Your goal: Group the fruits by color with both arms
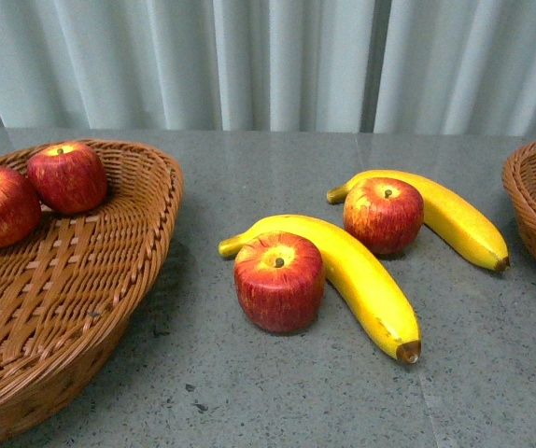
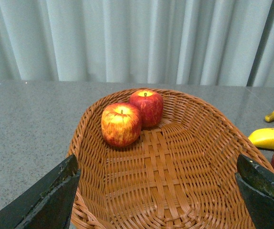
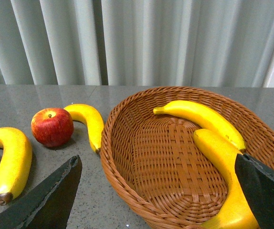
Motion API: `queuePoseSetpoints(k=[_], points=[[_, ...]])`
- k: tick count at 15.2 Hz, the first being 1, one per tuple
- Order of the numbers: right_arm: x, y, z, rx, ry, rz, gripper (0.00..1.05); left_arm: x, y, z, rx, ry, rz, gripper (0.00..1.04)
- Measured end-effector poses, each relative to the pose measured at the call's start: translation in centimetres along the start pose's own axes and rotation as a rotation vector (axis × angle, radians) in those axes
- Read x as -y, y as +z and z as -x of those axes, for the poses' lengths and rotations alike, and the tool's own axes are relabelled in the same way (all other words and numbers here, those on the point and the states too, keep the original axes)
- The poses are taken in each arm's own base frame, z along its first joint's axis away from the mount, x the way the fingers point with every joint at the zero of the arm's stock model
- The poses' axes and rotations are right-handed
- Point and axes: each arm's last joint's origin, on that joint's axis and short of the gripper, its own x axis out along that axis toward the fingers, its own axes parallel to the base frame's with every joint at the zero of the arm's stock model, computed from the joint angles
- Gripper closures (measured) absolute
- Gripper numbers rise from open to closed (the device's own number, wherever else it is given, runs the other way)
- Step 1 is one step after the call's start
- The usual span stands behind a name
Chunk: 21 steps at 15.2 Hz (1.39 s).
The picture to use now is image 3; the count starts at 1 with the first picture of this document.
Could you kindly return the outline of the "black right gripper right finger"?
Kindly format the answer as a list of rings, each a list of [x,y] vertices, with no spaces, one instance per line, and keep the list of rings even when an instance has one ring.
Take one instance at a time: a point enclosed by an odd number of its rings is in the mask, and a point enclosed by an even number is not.
[[[260,228],[274,229],[274,170],[249,154],[238,154],[234,168]]]

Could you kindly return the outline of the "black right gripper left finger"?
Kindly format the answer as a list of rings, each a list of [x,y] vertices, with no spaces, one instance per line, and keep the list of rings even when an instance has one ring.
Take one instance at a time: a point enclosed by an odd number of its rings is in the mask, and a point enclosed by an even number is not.
[[[71,157],[27,195],[0,213],[0,229],[65,229],[81,173],[80,157]]]

